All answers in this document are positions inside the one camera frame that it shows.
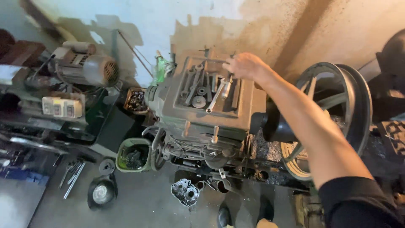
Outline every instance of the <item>green bucket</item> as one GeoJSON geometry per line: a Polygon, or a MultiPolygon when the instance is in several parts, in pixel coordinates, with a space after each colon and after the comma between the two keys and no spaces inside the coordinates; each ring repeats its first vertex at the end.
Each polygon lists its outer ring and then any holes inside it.
{"type": "Polygon", "coordinates": [[[148,171],[151,170],[151,151],[152,151],[152,143],[144,138],[128,138],[124,140],[121,145],[119,146],[118,153],[117,153],[117,159],[115,160],[115,166],[117,169],[121,172],[142,172],[142,171],[148,171]],[[149,147],[149,153],[148,153],[148,158],[146,160],[146,163],[143,167],[140,167],[138,169],[131,169],[127,167],[125,158],[128,153],[132,152],[131,147],[134,145],[147,145],[149,147]]]}

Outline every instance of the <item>black shoe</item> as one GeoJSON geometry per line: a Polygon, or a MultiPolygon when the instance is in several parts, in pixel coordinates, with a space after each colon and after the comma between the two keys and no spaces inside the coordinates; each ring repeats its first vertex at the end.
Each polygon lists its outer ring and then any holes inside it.
{"type": "Polygon", "coordinates": [[[218,228],[226,227],[227,225],[232,226],[232,220],[230,218],[230,212],[228,207],[221,207],[218,211],[217,218],[218,228]]]}
{"type": "Polygon", "coordinates": [[[274,219],[274,208],[271,205],[269,199],[267,199],[265,196],[260,196],[260,209],[259,209],[259,217],[257,218],[257,223],[261,219],[267,219],[269,221],[273,221],[274,219]]]}

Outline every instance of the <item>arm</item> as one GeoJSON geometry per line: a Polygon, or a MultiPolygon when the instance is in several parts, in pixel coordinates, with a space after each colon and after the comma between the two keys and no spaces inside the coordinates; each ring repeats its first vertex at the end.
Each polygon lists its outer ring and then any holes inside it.
{"type": "Polygon", "coordinates": [[[309,167],[317,189],[332,179],[344,176],[373,179],[338,126],[314,101],[281,78],[260,58],[241,53],[227,59],[223,67],[237,78],[257,82],[272,98],[308,152],[309,167]]]}

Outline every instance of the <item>forearm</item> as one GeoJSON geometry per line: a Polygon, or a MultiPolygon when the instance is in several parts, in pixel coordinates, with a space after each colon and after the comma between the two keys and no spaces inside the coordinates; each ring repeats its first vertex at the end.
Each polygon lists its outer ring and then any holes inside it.
{"type": "Polygon", "coordinates": [[[272,98],[295,136],[306,148],[315,186],[343,176],[372,176],[338,126],[307,95],[270,68],[260,85],[272,98]]]}

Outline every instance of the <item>large flywheel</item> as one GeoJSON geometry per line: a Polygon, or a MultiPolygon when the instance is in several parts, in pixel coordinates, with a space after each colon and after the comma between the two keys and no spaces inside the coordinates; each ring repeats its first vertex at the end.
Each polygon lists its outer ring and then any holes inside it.
{"type": "MultiPolygon", "coordinates": [[[[333,113],[341,117],[344,136],[361,155],[369,136],[372,115],[371,96],[362,75],[347,65],[320,62],[304,71],[296,86],[325,110],[327,115],[333,113]]],[[[282,116],[274,139],[281,141],[282,160],[289,173],[301,181],[311,180],[305,148],[295,138],[282,116]]]]}

